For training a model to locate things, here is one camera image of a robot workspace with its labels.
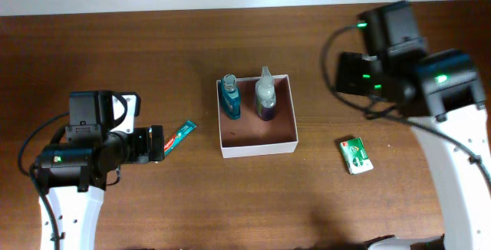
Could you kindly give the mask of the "green white soap box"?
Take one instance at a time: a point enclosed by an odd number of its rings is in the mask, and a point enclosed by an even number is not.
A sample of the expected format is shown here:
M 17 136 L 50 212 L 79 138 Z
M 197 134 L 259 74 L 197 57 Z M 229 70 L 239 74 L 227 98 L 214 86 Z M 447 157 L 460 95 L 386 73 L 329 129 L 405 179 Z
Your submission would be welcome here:
M 363 140 L 360 137 L 345 140 L 339 146 L 348 172 L 351 175 L 365 173 L 374 168 L 364 148 Z

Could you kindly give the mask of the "clear purple liquid bottle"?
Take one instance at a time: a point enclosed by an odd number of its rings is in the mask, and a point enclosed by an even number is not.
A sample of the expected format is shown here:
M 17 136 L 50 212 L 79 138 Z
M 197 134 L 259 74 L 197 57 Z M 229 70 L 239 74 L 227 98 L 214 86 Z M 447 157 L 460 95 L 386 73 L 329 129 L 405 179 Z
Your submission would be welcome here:
M 264 121 L 270 121 L 275 116 L 275 79 L 267 66 L 262 67 L 262 74 L 255 83 L 256 113 Z

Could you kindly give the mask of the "teal mouthwash bottle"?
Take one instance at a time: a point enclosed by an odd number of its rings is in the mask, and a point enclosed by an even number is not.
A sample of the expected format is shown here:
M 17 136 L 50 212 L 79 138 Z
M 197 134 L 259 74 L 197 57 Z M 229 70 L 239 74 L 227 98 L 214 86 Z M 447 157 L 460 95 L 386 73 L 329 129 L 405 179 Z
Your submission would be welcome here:
M 238 120 L 241 116 L 241 96 L 237 79 L 234 74 L 226 74 L 219 84 L 220 103 L 226 115 L 231 120 Z

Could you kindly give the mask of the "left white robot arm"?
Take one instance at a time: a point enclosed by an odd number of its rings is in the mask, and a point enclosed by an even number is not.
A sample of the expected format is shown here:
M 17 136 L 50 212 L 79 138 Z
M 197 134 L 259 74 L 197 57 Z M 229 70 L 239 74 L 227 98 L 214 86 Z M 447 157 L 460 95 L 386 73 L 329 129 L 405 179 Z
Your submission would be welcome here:
M 94 248 L 108 173 L 124 164 L 163 161 L 163 143 L 160 125 L 132 132 L 68 125 L 57 132 L 30 167 L 41 208 L 41 248 Z

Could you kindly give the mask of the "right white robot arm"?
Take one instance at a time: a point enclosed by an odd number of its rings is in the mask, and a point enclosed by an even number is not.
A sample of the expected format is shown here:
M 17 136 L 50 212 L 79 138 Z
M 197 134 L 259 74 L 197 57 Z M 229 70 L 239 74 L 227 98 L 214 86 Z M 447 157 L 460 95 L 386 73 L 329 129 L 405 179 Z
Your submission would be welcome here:
M 361 107 L 370 120 L 408 125 L 427 160 L 443 215 L 439 238 L 384 238 L 373 249 L 488 249 L 490 147 L 486 96 L 471 58 L 458 50 L 392 58 L 343 52 L 334 92 L 388 102 Z

